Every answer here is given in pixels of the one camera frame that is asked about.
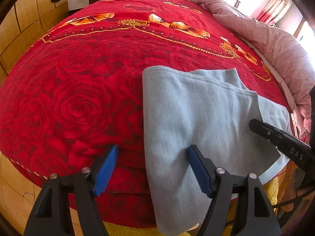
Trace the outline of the grey fleece pants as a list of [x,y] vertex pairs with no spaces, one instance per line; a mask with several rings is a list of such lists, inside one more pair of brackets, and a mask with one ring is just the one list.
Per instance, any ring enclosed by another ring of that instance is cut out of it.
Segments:
[[288,163],[249,122],[258,119],[290,133],[289,112],[245,87],[236,69],[153,66],[142,78],[146,173],[160,233],[186,232],[204,220],[210,205],[188,164],[189,146],[233,175],[256,173],[261,183]]

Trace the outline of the red floral bed blanket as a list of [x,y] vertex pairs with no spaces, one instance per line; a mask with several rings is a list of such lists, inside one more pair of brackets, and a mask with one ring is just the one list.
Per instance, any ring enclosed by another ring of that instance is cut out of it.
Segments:
[[142,72],[235,68],[249,89],[287,106],[260,57],[187,0],[101,0],[51,28],[1,87],[1,214],[23,233],[39,188],[119,146],[97,199],[102,218],[156,226],[145,171]]

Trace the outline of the pink checked quilt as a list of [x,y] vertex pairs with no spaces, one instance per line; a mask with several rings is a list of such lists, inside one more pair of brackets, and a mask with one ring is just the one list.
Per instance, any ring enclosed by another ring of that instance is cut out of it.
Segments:
[[311,132],[314,67],[301,44],[286,31],[251,19],[222,0],[190,0],[212,13],[223,26],[238,34],[262,58],[283,89],[294,115],[298,136]]

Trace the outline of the red and white curtain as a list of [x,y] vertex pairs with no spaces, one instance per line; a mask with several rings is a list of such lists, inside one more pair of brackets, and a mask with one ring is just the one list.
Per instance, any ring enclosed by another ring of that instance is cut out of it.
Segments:
[[256,20],[273,26],[288,12],[292,3],[292,0],[270,0]]

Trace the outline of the wooden wardrobe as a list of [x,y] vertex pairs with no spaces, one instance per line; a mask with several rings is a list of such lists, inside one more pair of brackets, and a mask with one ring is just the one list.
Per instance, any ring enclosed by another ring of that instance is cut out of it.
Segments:
[[14,0],[1,22],[1,84],[35,41],[68,16],[68,1]]

